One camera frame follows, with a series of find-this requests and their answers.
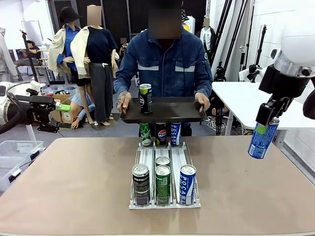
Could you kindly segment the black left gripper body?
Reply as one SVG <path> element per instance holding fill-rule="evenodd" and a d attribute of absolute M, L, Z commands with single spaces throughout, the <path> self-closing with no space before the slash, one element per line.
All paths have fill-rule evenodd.
<path fill-rule="evenodd" d="M 48 124 L 51 121 L 52 108 L 48 106 L 24 106 L 23 107 L 23 124 Z"/>

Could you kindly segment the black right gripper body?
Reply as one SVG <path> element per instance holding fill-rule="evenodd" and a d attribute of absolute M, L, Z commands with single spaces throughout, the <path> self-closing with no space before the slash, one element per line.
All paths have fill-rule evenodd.
<path fill-rule="evenodd" d="M 272 64 L 266 68 L 259 90 L 272 94 L 275 98 L 296 98 L 302 94 L 309 80 L 308 77 L 285 75 Z"/>

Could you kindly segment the person's right hand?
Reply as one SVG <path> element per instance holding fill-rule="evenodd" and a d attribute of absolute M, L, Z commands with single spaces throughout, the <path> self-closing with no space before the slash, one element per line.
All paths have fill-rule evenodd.
<path fill-rule="evenodd" d="M 117 100 L 117 109 L 122 113 L 126 114 L 127 109 L 131 103 L 132 97 L 131 94 L 127 91 L 123 91 L 118 95 Z"/>

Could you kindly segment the person's left hand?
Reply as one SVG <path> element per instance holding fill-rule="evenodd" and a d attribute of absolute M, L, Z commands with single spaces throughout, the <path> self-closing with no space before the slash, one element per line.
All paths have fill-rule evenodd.
<path fill-rule="evenodd" d="M 195 94 L 194 104 L 199 109 L 199 113 L 206 112 L 210 108 L 209 98 L 201 92 Z"/>

